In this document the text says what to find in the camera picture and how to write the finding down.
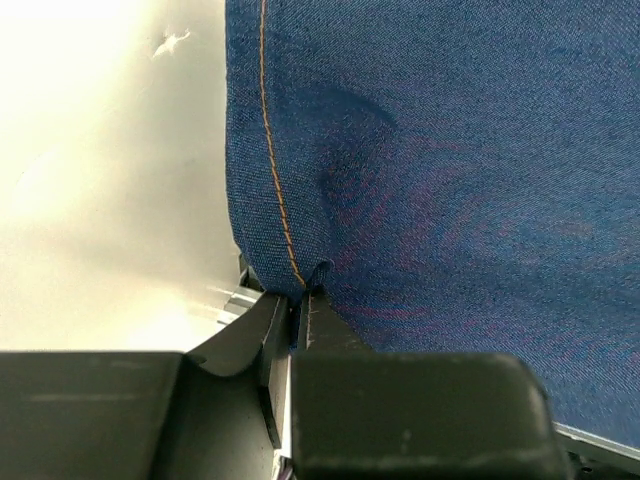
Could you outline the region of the dark blue denim jeans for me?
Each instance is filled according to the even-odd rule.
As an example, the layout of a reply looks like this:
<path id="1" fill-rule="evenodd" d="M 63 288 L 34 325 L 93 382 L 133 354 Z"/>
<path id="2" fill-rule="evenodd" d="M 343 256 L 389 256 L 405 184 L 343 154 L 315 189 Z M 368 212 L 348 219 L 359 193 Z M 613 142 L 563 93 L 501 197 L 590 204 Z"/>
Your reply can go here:
<path id="1" fill-rule="evenodd" d="M 639 443 L 639 5 L 230 1 L 226 179 L 262 285 L 383 351 L 500 351 Z"/>

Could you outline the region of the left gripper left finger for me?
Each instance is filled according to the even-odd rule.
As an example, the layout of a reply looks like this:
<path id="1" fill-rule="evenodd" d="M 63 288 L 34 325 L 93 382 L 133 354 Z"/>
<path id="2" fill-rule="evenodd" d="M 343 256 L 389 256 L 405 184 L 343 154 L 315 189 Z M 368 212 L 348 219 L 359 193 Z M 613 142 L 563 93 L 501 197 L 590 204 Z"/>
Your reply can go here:
<path id="1" fill-rule="evenodd" d="M 201 370 L 222 379 L 256 369 L 259 405 L 275 448 L 284 439 L 289 319 L 289 300 L 265 293 L 247 312 L 187 353 Z"/>

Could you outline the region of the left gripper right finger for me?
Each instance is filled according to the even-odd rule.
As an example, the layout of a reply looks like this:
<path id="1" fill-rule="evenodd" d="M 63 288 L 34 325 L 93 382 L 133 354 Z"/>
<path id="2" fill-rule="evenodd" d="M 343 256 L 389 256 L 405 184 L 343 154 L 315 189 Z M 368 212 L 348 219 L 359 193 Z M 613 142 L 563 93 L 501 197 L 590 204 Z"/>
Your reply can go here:
<path id="1" fill-rule="evenodd" d="M 333 310 L 322 288 L 305 294 L 297 333 L 299 350 L 372 352 L 372 348 Z"/>

